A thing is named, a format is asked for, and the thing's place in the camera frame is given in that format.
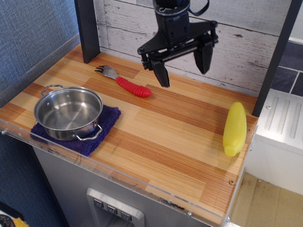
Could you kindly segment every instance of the purple towel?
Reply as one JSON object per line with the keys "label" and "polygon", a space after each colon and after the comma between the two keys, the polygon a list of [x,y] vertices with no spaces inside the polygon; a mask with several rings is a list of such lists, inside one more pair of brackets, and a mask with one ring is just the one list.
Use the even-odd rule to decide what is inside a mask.
{"label": "purple towel", "polygon": [[[41,136],[47,140],[53,141],[57,144],[60,144],[66,148],[69,148],[71,150],[75,150],[77,152],[80,152],[81,154],[88,156],[90,155],[104,140],[104,138],[107,136],[111,128],[114,126],[116,121],[118,120],[119,116],[121,115],[121,111],[118,109],[118,107],[109,107],[106,105],[103,105],[103,110],[101,112],[100,116],[100,126],[103,129],[103,131],[100,133],[100,135],[94,139],[94,140],[85,140],[85,141],[79,141],[79,140],[70,140],[70,141],[62,141],[62,140],[56,140],[52,137],[50,137],[44,130],[44,127],[37,123],[31,130],[33,134],[36,134],[38,136]],[[90,135],[87,137],[93,137],[97,134],[98,129],[94,130]],[[35,137],[34,135],[31,135],[33,139],[40,140],[38,137]]]}

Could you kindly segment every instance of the metal pot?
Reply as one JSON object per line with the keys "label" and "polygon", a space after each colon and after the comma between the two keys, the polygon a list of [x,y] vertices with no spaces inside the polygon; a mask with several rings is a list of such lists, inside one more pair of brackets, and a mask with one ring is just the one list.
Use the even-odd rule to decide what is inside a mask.
{"label": "metal pot", "polygon": [[[48,94],[49,87],[61,87]],[[42,92],[34,108],[36,120],[46,133],[57,140],[93,140],[101,132],[99,125],[103,102],[100,96],[84,87],[63,87],[48,85]],[[98,127],[92,138],[85,138]]]}

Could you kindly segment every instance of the yellow object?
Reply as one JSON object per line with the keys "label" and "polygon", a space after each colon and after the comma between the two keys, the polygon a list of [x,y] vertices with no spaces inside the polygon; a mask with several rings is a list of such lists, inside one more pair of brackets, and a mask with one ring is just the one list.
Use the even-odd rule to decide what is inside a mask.
{"label": "yellow object", "polygon": [[16,227],[29,227],[26,222],[22,221],[20,218],[12,219]]}
{"label": "yellow object", "polygon": [[246,130],[247,122],[244,106],[240,102],[235,102],[229,109],[224,128],[223,147],[226,155],[233,157],[243,149]]}

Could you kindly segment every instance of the toy kitchen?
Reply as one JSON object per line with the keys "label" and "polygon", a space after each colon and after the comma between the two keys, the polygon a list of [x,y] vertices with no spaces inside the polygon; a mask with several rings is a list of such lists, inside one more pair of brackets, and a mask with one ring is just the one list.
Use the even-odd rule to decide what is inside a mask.
{"label": "toy kitchen", "polygon": [[71,227],[232,226],[292,1],[75,3],[81,44],[0,109],[1,132],[33,146]]}

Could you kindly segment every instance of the pot handle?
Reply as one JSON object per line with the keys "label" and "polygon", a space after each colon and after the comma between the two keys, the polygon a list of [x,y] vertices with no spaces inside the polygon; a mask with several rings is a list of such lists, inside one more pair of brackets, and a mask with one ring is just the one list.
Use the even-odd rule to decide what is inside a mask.
{"label": "pot handle", "polygon": [[43,91],[41,91],[42,96],[44,96],[44,92],[49,88],[49,87],[63,87],[61,84],[51,84],[51,85],[47,85]]}
{"label": "pot handle", "polygon": [[77,139],[78,140],[80,140],[80,141],[86,141],[86,140],[94,140],[95,138],[97,138],[98,137],[98,135],[100,135],[100,133],[103,131],[103,129],[101,128],[101,126],[98,124],[98,123],[96,123],[96,122],[94,122],[94,125],[96,125],[96,126],[98,126],[99,128],[100,128],[100,130],[97,132],[97,134],[94,136],[94,137],[91,137],[91,138],[80,138],[76,133],[75,133],[75,136],[77,137]]}

